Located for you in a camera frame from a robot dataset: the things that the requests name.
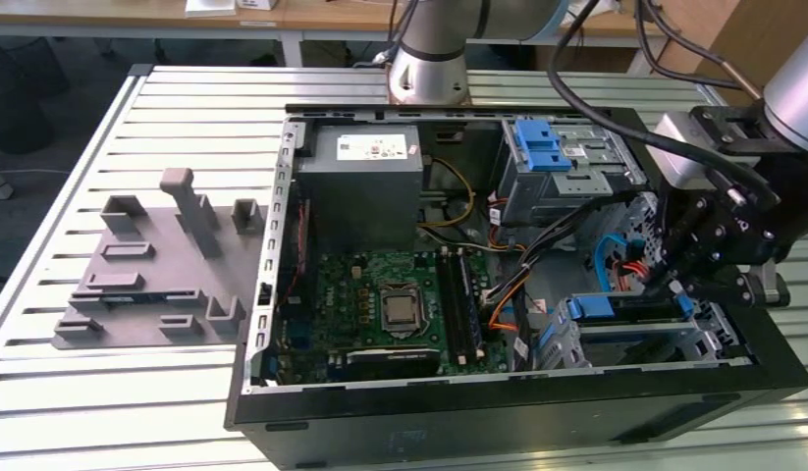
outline metal slotted table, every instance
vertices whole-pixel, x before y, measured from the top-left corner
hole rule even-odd
[[[637,109],[649,127],[663,111],[715,99],[661,78],[569,75],[569,82],[593,104]],[[474,72],[470,84],[476,104],[564,104],[542,74]],[[155,189],[162,170],[190,167],[215,206],[239,197],[267,205],[285,104],[381,104],[385,89],[383,75],[361,70],[155,67],[127,78],[0,296],[0,470],[275,469],[223,430],[232,345],[60,351],[48,342],[102,236],[107,198],[136,194],[146,206],[168,206]],[[808,238],[779,270],[794,301],[775,320],[808,367]],[[808,391],[665,444],[367,469],[688,471],[776,462],[808,469]]]

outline floor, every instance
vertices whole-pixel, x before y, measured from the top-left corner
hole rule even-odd
[[[56,137],[47,148],[31,154],[7,155],[0,152],[0,171],[71,171],[130,66],[156,63],[150,40],[115,39],[110,58],[102,56],[88,38],[61,38],[48,42],[71,82],[68,92],[40,103],[53,124]],[[355,60],[370,60],[383,48],[382,43],[349,43],[347,46]],[[281,57],[281,48],[273,41],[167,40],[163,41],[163,47],[174,65],[249,66],[255,60],[254,63],[261,64],[271,62],[273,56],[277,60]],[[303,54],[307,67],[341,67],[345,48],[335,42],[306,43]],[[514,68],[514,63],[505,59],[505,55],[498,56],[488,46],[481,45],[470,47],[468,63],[472,69]],[[4,174],[15,194],[11,199],[0,201],[3,277],[13,271],[65,177],[64,174],[39,172]]]

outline blue plastic latch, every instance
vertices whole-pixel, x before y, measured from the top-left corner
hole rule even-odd
[[[561,153],[561,140],[549,123],[540,120],[514,122],[516,138],[529,158],[533,172],[568,172],[573,162]]]
[[[536,348],[538,350],[544,347],[544,345],[546,344],[546,342],[552,338],[552,335],[554,334],[554,332],[556,332],[556,325],[554,324],[549,324],[549,327],[546,328],[546,330],[544,331],[544,333],[540,335],[540,339],[537,340]]]
[[[607,296],[577,297],[575,302],[580,306],[584,314],[583,317],[587,319],[616,316],[613,313],[613,306],[611,306],[611,300]]]
[[[677,304],[680,304],[680,309],[683,310],[683,318],[689,319],[692,314],[695,313],[695,303],[692,302],[692,298],[687,296],[683,292],[677,294]]]
[[[581,313],[581,308],[573,299],[566,301],[566,307],[568,307],[568,310],[570,311],[570,318],[580,319],[584,314]]]

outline motherboard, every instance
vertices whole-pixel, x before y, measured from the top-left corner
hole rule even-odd
[[[327,254],[315,275],[313,315],[286,321],[289,383],[508,370],[504,341],[481,329],[481,252]]]

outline desk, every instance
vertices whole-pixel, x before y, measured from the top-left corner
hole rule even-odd
[[[633,15],[608,12],[585,24],[587,47],[639,49]],[[238,9],[232,17],[184,17],[184,0],[0,0],[0,34],[31,36],[275,39],[289,67],[301,67],[303,40],[383,41],[389,7],[362,0],[281,0],[273,11]],[[648,26],[655,56],[665,36]],[[526,44],[556,43],[550,37]],[[520,41],[488,41],[520,44]],[[648,73],[640,54],[632,74]]]
[[[663,111],[707,101],[692,85],[663,78],[565,79],[592,105],[636,108],[649,127]],[[544,74],[472,72],[469,81],[477,105],[564,106]],[[48,342],[102,237],[107,198],[136,194],[144,205],[171,205],[156,189],[160,175],[184,166],[215,206],[238,197],[267,205],[283,106],[295,102],[382,104],[383,75],[155,67],[147,77],[127,78],[0,296],[0,471],[275,471],[245,437],[223,429],[232,345],[60,351]],[[808,239],[779,271],[792,305],[775,312],[775,322],[808,366]],[[763,462],[808,469],[808,390],[664,444],[382,469],[691,471],[762,469]]]

